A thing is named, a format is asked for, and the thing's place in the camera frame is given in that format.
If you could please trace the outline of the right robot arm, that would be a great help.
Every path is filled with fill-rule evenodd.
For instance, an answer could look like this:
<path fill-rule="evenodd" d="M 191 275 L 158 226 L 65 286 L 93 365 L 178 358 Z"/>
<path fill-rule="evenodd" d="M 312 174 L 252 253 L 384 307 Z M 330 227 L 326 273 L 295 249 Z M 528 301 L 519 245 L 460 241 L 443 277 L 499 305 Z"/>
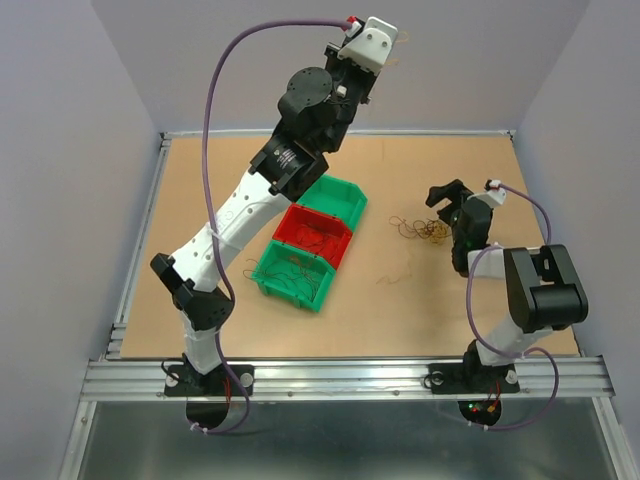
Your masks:
<path fill-rule="evenodd" d="M 476 334 L 458 363 L 434 362 L 425 381 L 436 394 L 508 393 L 519 390 L 515 362 L 540 339 L 583 322 L 588 300 L 565 246 L 549 237 L 540 247 L 490 244 L 493 214 L 516 190 L 499 180 L 474 193 L 455 179 L 430 188 L 426 204 L 450 227 L 454 270 L 468 282 L 477 278 L 505 283 L 508 311 L 487 336 Z"/>

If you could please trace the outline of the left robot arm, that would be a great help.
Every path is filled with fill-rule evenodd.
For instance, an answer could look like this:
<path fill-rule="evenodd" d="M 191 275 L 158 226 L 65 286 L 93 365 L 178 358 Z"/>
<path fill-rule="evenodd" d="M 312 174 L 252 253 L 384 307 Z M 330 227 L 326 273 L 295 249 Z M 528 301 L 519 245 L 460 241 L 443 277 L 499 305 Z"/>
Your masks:
<path fill-rule="evenodd" d="M 185 245 L 153 257 L 152 270 L 183 316 L 187 379 L 199 393 L 222 384 L 219 331 L 235 305 L 227 267 L 327 171 L 326 154 L 339 150 L 390 52 L 388 41 L 330 44 L 324 66 L 296 72 L 277 104 L 280 121 L 228 199 Z"/>

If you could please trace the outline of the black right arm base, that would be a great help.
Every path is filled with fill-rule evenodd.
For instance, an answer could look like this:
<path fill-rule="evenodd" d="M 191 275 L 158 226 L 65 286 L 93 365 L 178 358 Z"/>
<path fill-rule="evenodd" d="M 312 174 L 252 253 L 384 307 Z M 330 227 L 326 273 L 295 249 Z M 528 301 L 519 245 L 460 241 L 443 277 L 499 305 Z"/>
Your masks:
<path fill-rule="evenodd" d="M 520 391 L 513 364 L 470 367 L 462 362 L 435 362 L 427 366 L 426 386 L 435 395 L 482 395 Z"/>

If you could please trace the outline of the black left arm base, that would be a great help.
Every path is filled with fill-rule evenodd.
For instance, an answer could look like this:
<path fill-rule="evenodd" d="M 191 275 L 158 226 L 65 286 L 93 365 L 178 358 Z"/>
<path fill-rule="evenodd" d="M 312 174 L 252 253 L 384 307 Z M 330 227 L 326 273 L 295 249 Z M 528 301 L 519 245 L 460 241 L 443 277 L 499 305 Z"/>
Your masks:
<path fill-rule="evenodd" d="M 188 363 L 161 365 L 165 374 L 164 395 L 167 397 L 233 397 L 242 390 L 227 370 L 216 367 L 208 374 L 200 374 Z"/>

